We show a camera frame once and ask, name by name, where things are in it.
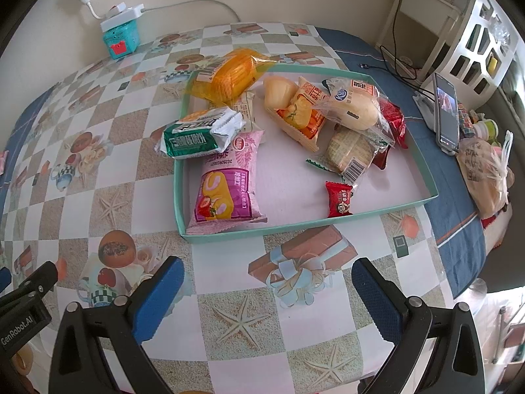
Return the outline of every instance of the bolt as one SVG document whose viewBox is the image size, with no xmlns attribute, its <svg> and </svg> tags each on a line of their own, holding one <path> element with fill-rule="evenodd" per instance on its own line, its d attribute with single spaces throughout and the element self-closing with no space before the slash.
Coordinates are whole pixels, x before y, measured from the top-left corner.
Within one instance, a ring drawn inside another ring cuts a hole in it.
<svg viewBox="0 0 525 394">
<path fill-rule="evenodd" d="M 460 309 L 461 311 L 464 311 L 464 312 L 468 312 L 468 311 L 471 310 L 466 302 L 460 302 L 460 303 L 458 304 L 458 307 L 459 307 L 459 309 Z"/>
<path fill-rule="evenodd" d="M 126 305 L 128 303 L 128 297 L 126 295 L 120 295 L 120 296 L 117 296 L 115 298 L 115 300 L 113 301 L 113 303 L 117 306 L 117 307 L 121 307 L 122 305 Z"/>
<path fill-rule="evenodd" d="M 70 302 L 67 304 L 66 310 L 68 313 L 72 313 L 78 309 L 78 302 Z"/>
<path fill-rule="evenodd" d="M 421 300 L 421 298 L 418 298 L 417 296 L 412 296 L 409 299 L 409 304 L 412 305 L 413 307 L 419 308 L 423 304 L 423 301 Z"/>
</svg>

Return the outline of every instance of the teal box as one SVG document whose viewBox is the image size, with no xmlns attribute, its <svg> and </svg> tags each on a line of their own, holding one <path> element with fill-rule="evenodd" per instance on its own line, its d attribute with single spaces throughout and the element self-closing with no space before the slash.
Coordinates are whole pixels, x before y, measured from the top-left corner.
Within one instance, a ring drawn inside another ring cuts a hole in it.
<svg viewBox="0 0 525 394">
<path fill-rule="evenodd" d="M 337 69 L 329 69 L 329 68 L 318 68 L 318 67 L 305 67 L 303 65 L 291 65 L 291 64 L 277 64 L 271 67 L 268 72 L 265 74 L 265 76 L 275 73 L 276 75 L 280 76 L 288 76 L 291 79 L 295 79 L 297 81 L 297 78 L 299 76 L 305 76 L 308 81 L 314 82 L 314 83 L 320 83 L 321 80 L 324 80 L 326 78 L 332 78 L 332 77 L 347 77 L 347 78 L 353 78 L 355 80 L 360 80 L 367 82 L 369 84 L 373 84 L 376 87 L 379 86 L 374 81 L 374 79 L 370 76 L 363 75 L 357 72 L 351 72 L 351 71 L 341 71 Z M 188 84 L 191 84 L 191 82 L 196 77 L 196 72 L 193 73 L 192 77 L 190 78 L 190 81 Z M 261 87 L 261 81 L 264 79 L 264 76 L 259 79 L 259 82 L 255 84 L 255 87 Z M 191 99 L 190 94 L 186 93 L 181 109 L 180 109 L 180 117 L 184 117 L 188 114 L 188 110 L 191 107 Z M 272 125 L 261 125 L 261 119 L 257 118 L 257 124 L 261 128 L 267 128 L 272 129 Z M 329 129 L 329 126 L 325 126 L 324 130 L 321 132 L 321 134 L 326 130 Z M 382 183 L 392 185 L 390 186 L 390 191 L 388 191 L 389 196 L 394 195 L 402 195 L 403 191 L 401 189 L 407 189 L 410 188 L 409 186 L 405 187 L 404 183 L 409 184 L 411 182 L 411 185 L 419 184 L 420 187 L 424 190 L 424 193 L 420 195 L 406 195 L 407 197 L 413 197 L 413 198 L 407 198 L 403 202 L 398 201 L 396 204 L 393 205 L 382 205 L 381 201 L 379 204 L 376 204 L 375 206 L 371 206 L 370 210 L 359 210 L 359 213 L 355 213 L 353 215 L 349 216 L 340 216 L 340 217 L 334 217 L 334 218 L 312 218 L 311 220 L 298 222 L 298 223 L 287 223 L 284 222 L 279 225 L 273 225 L 273 226 L 267 226 L 264 227 L 264 223 L 255 223 L 251 224 L 254 228 L 251 229 L 240 229 L 240 230 L 231 230 L 226 232 L 219 232 L 218 234 L 205 234 L 205 235 L 190 235 L 186 233 L 186 227 L 188 222 L 188 215 L 189 213 L 193 212 L 192 205 L 195 204 L 195 197 L 192 197 L 190 193 L 190 189 L 192 184 L 195 182 L 198 182 L 197 178 L 195 177 L 195 170 L 196 170 L 196 164 L 198 164 L 199 159 L 188 159 L 188 160 L 175 160 L 175 168 L 174 168 L 174 179 L 173 179 L 173 199 L 174 199 L 174 207 L 175 207 L 175 222 L 177 223 L 177 228 L 179 234 L 185 238 L 190 243 L 208 243 L 208 242 L 219 242 L 219 241 L 226 241 L 226 240 L 233 240 L 233 239 L 239 239 L 239 238 L 247 238 L 247 237 L 255 237 L 255 236 L 262 236 L 267 234 L 276 234 L 278 232 L 287 232 L 287 231 L 295 231 L 295 230 L 306 230 L 308 228 L 313 227 L 319 227 L 319 226 L 326 226 L 326 225 L 332 225 L 332 224 L 340 224 L 344 222 L 349 221 L 356 221 L 357 219 L 362 219 L 370 216 L 377 216 L 384 213 L 390 213 L 393 211 L 399 211 L 404 208 L 411 208 L 414 206 L 421 206 L 425 204 L 426 202 L 433 200 L 434 198 L 438 197 L 438 190 L 436 187 L 436 183 L 434 182 L 434 178 L 432 177 L 432 173 L 430 172 L 430 169 L 428 165 L 425 162 L 425 159 L 412 138 L 412 135 L 410 134 L 408 128 L 406 130 L 406 136 L 405 136 L 405 142 L 409 146 L 408 150 L 399 150 L 397 152 L 397 156 L 395 153 L 393 153 L 391 150 L 390 154 L 388 156 L 388 162 L 387 162 L 387 168 L 384 171 L 378 172 L 379 169 L 377 169 L 376 174 L 379 174 L 379 176 L 383 176 Z M 262 144 L 259 147 L 259 152 L 261 153 L 262 147 L 268 146 L 268 142 Z M 278 151 L 275 154 L 276 161 L 279 162 L 279 160 L 282 161 L 282 154 L 283 151 L 286 151 L 286 148 L 283 147 L 281 151 Z M 402 153 L 405 153 L 405 160 L 400 160 L 399 157 Z M 298 163 L 302 164 L 304 163 L 305 167 L 311 167 L 311 170 L 318 170 L 318 172 L 309 172 L 309 176 L 312 178 L 312 183 L 316 183 L 319 181 L 319 173 L 327 173 L 322 172 L 321 169 L 316 169 L 313 166 L 310 166 L 308 163 L 303 161 L 299 161 Z M 392 177 L 392 179 L 384 179 L 384 177 L 388 177 L 389 173 L 392 175 L 392 171 L 396 171 L 397 165 L 399 167 L 403 167 L 402 169 L 397 170 L 397 180 Z M 263 164 L 260 164 L 259 158 L 257 161 L 257 171 L 261 170 L 268 170 L 268 167 L 264 167 Z M 269 207 L 271 206 L 278 206 L 278 203 L 265 203 L 261 200 L 261 188 L 264 188 L 264 183 L 259 184 L 257 182 L 256 185 L 256 197 L 259 202 L 259 206 L 261 207 L 262 212 L 264 213 L 265 210 L 267 211 Z M 325 208 L 326 208 L 326 214 L 328 214 L 328 195 L 324 186 L 324 181 L 322 182 L 322 185 L 318 186 L 318 194 L 317 197 L 321 197 L 322 200 L 324 200 L 325 197 Z M 271 190 L 271 194 L 277 194 L 275 192 L 276 185 L 274 185 L 273 190 Z M 296 188 L 295 185 L 290 185 L 290 192 L 292 193 L 292 189 Z M 356 193 L 354 197 L 352 198 L 350 202 L 350 211 L 352 211 L 352 203 L 356 200 L 356 197 L 361 195 L 361 198 L 365 198 L 365 200 L 373 200 L 374 198 L 373 193 L 370 193 L 370 191 L 367 192 L 366 190 L 367 185 L 359 186 L 359 188 L 356 190 Z M 301 210 L 296 209 L 295 213 L 300 213 Z"/>
<path fill-rule="evenodd" d="M 132 54 L 140 44 L 137 31 L 137 20 L 133 19 L 118 27 L 111 28 L 102 36 L 113 59 Z"/>
</svg>

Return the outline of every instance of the patterned tablecloth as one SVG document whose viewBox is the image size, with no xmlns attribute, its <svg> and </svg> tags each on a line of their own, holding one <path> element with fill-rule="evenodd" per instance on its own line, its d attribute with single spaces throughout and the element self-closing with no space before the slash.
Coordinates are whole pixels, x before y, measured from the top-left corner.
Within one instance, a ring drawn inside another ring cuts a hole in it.
<svg viewBox="0 0 525 394">
<path fill-rule="evenodd" d="M 176 232 L 173 161 L 155 154 L 156 137 L 178 118 L 191 72 L 239 47 L 280 63 L 347 69 L 312 26 L 209 27 L 71 74 L 40 110 L 4 206 L 0 265 L 11 268 L 16 287 L 43 262 L 57 263 L 60 281 L 46 296 L 53 320 L 40 335 L 48 352 L 69 302 L 96 306 L 129 294 L 177 255 L 183 289 L 143 344 L 174 392 L 313 393 L 370 374 L 387 357 L 392 344 L 351 283 L 353 260 L 324 275 L 310 305 L 288 308 L 248 265 L 298 232 L 199 245 Z M 424 207 L 336 227 L 403 293 L 452 305 Z M 116 376 L 125 387 L 122 372 Z"/>
</svg>

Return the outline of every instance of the wall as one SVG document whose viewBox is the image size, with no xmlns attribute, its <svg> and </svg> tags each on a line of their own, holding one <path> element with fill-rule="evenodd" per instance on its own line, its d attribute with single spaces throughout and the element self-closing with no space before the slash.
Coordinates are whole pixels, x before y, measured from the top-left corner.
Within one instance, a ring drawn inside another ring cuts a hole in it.
<svg viewBox="0 0 525 394">
<path fill-rule="evenodd" d="M 91 0 L 102 15 L 113 4 L 146 7 L 186 0 Z M 221 0 L 242 21 L 302 22 L 375 42 L 393 0 Z M 234 22 L 223 7 L 191 3 L 145 14 L 142 42 L 164 33 Z M 98 21 L 79 0 L 38 0 L 0 58 L 0 150 L 25 107 L 51 85 L 107 55 Z"/>
</svg>

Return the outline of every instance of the basket hole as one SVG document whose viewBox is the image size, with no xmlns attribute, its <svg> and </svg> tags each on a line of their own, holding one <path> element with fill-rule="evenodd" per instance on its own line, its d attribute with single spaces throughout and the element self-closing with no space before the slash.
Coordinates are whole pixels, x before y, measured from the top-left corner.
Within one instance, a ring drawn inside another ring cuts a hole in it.
<svg viewBox="0 0 525 394">
<path fill-rule="evenodd" d="M 487 72 L 492 78 L 494 78 L 495 75 L 498 73 L 500 65 L 501 60 L 499 59 L 496 52 L 492 50 L 487 56 L 487 60 L 485 60 L 485 67 L 487 68 Z"/>
<path fill-rule="evenodd" d="M 481 10 L 479 11 L 479 16 L 483 19 L 489 20 L 494 12 L 494 7 L 490 0 L 485 0 L 481 5 Z"/>
<path fill-rule="evenodd" d="M 470 61 L 471 60 L 468 59 L 468 57 L 461 55 L 452 67 L 451 74 L 455 77 L 460 77 L 460 72 L 463 72 L 463 70 L 470 63 Z"/>
<path fill-rule="evenodd" d="M 474 78 L 477 78 L 481 74 L 481 64 L 479 62 L 474 62 L 469 70 L 467 71 L 467 74 L 463 78 L 463 83 L 470 84 L 474 80 Z"/>
<path fill-rule="evenodd" d="M 488 28 L 484 28 L 483 34 L 481 35 L 481 41 L 479 42 L 478 55 L 484 55 L 490 44 L 490 36 Z"/>
<path fill-rule="evenodd" d="M 474 29 L 472 30 L 472 33 L 471 33 L 471 36 L 469 37 L 468 41 L 467 41 L 467 45 L 466 45 L 466 48 L 468 50 L 474 50 L 474 46 L 476 45 L 477 41 L 478 41 L 478 37 L 479 37 L 479 32 L 481 31 L 481 25 L 480 24 L 477 24 L 476 26 L 474 26 Z"/>
<path fill-rule="evenodd" d="M 484 78 L 481 79 L 481 81 L 478 83 L 478 85 L 476 87 L 474 87 L 474 91 L 477 93 L 477 94 L 481 94 L 483 93 L 483 91 L 485 90 L 485 88 L 489 85 L 488 81 L 485 80 Z"/>
</svg>

